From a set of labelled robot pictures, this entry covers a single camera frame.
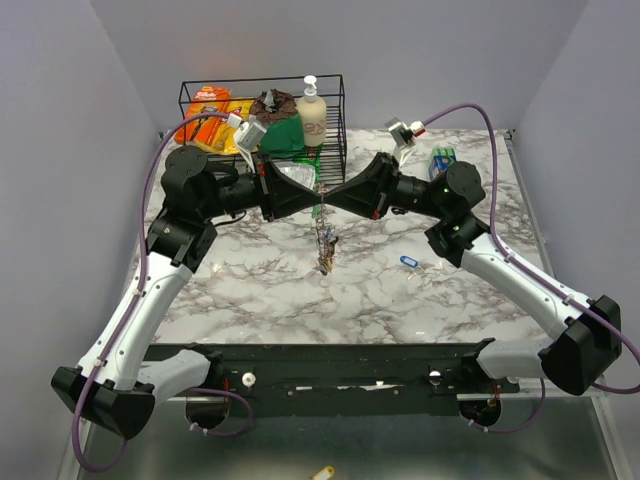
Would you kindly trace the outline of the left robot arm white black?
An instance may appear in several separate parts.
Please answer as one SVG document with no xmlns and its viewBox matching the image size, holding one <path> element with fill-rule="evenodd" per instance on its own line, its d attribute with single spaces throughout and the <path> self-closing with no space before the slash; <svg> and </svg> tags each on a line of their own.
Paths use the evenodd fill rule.
<svg viewBox="0 0 640 480">
<path fill-rule="evenodd" d="M 156 405 L 194 388 L 214 393 L 223 383 L 220 352 L 187 346 L 148 368 L 142 363 L 159 324 L 217 237 L 213 219 L 258 207 L 268 221 L 318 204 L 320 195 L 294 181 L 267 156 L 239 174 L 195 146 L 166 158 L 162 209 L 143 234 L 141 260 L 98 340 L 75 367 L 60 367 L 51 385 L 75 419 L 122 439 L 137 436 Z"/>
</svg>

